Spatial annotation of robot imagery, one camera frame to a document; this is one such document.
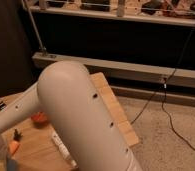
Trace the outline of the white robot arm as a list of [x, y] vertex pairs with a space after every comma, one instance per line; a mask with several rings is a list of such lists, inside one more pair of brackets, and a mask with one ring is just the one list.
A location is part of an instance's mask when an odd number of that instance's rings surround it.
[[46, 67], [0, 111], [0, 134], [38, 111], [47, 115], [81, 171], [142, 171], [83, 64]]

